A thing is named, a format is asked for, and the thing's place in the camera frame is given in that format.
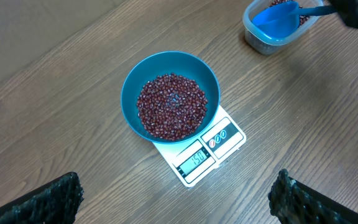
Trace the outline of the teal blue bowl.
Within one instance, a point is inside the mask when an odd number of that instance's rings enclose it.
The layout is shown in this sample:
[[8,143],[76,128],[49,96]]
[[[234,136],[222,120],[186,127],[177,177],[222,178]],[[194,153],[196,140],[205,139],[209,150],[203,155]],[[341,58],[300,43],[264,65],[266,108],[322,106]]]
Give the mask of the teal blue bowl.
[[[194,80],[205,92],[208,100],[206,116],[200,126],[193,134],[176,141],[160,139],[148,133],[137,116],[139,110],[136,106],[137,97],[148,81],[172,72]],[[129,72],[121,90],[121,110],[128,125],[140,137],[160,144],[176,144],[194,138],[206,130],[218,112],[220,99],[218,79],[208,64],[186,52],[165,51],[148,56]]]

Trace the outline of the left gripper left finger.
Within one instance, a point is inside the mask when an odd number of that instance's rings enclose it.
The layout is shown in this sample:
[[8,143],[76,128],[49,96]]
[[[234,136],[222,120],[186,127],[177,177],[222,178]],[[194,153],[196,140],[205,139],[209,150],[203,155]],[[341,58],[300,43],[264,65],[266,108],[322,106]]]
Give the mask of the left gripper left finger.
[[76,172],[53,181],[0,207],[0,224],[73,224],[84,190]]

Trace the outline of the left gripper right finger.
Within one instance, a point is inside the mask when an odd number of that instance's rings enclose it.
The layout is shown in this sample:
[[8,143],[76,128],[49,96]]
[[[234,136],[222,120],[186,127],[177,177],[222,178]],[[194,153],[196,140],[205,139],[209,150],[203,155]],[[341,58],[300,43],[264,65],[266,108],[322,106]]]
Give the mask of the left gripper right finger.
[[268,200],[280,223],[358,224],[358,213],[290,177],[286,169],[279,171]]

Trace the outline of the blue plastic measuring scoop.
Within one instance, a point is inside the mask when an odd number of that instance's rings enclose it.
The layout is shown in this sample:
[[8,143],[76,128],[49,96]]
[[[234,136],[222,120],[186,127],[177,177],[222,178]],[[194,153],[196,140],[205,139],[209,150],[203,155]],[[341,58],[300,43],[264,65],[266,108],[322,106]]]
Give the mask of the blue plastic measuring scoop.
[[252,23],[271,37],[284,38],[299,28],[300,16],[325,16],[335,12],[332,6],[300,8],[297,2],[288,1],[266,8]]

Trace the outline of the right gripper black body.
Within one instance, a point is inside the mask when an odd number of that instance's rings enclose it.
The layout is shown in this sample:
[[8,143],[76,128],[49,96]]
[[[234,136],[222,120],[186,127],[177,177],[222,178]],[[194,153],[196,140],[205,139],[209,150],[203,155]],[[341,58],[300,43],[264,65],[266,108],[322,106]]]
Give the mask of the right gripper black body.
[[328,0],[343,23],[358,29],[358,0]]

